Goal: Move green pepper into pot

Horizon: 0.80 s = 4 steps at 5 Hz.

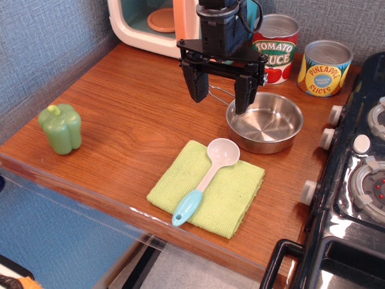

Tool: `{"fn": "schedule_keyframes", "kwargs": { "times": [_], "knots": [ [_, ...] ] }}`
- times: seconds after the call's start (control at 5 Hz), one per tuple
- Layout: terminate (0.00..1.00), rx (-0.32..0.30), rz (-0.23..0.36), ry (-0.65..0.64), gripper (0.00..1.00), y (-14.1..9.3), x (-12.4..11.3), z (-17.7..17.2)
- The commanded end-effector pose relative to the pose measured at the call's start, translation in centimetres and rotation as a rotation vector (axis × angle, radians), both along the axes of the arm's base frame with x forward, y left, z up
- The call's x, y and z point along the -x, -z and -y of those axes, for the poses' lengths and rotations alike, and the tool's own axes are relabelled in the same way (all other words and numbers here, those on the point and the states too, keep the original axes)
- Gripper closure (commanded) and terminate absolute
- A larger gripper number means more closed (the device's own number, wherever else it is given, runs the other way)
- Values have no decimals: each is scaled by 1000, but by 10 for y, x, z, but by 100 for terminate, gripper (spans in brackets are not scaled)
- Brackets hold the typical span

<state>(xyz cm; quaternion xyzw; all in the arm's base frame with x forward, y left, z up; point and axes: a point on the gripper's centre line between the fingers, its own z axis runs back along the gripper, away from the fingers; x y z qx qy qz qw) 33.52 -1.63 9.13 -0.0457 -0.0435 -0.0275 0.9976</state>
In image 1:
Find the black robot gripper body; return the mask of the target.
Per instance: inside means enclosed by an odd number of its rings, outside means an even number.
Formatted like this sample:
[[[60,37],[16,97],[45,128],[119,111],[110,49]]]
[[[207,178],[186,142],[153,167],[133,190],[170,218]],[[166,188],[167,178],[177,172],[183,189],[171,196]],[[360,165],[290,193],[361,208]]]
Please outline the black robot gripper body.
[[[201,38],[177,42],[180,66],[186,59],[190,63],[201,63],[202,71],[208,74],[217,74],[210,67],[211,60],[257,64],[259,85],[265,85],[267,56],[253,51],[247,43],[249,36],[258,32],[263,20],[262,6],[258,1],[254,3],[257,24],[248,21],[247,1],[199,1],[196,13],[200,19]]]

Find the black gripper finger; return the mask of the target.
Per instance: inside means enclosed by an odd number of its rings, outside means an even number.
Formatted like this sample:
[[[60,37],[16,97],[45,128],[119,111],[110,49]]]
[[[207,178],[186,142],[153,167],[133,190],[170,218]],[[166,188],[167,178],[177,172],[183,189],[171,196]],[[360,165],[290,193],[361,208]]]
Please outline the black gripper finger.
[[[190,63],[186,59],[182,60],[181,67],[191,98],[201,102],[209,93],[208,73],[202,71],[201,63]]]
[[[258,76],[240,75],[235,79],[235,107],[236,114],[241,115],[255,100],[256,92],[259,86]]]

